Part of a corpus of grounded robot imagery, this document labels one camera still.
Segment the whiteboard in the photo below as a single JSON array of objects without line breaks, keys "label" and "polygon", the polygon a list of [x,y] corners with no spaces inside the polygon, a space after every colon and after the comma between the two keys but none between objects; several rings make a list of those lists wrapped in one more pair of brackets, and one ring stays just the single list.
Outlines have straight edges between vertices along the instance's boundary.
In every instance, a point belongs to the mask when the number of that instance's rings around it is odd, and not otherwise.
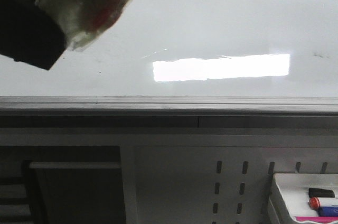
[{"label": "whiteboard", "polygon": [[337,37],[338,0],[133,0],[50,71],[0,55],[0,96],[332,98]]}]

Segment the white plastic container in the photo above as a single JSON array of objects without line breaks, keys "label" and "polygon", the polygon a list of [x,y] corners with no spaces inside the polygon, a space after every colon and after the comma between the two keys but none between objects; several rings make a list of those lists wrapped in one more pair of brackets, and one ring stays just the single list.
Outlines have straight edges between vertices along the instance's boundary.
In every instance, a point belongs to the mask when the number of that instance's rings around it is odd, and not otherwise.
[{"label": "white plastic container", "polygon": [[317,217],[309,207],[308,188],[331,189],[338,194],[338,174],[282,174],[274,175],[268,214],[272,224],[317,224],[315,221],[297,221],[296,216]]}]

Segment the white surface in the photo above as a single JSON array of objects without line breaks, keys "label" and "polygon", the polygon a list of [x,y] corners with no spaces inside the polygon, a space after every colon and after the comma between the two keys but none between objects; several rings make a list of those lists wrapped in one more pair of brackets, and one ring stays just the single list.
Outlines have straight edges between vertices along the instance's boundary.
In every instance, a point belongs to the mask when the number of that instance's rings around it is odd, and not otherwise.
[{"label": "white surface", "polygon": [[281,195],[279,200],[284,201],[291,217],[318,216],[317,211],[308,204],[308,188],[338,190],[337,174],[275,174],[274,179]]},{"label": "white surface", "polygon": [[[0,56],[0,95],[337,97],[337,19],[338,0],[133,0],[50,71]],[[263,54],[290,54],[289,74],[154,79],[156,61]]]}]

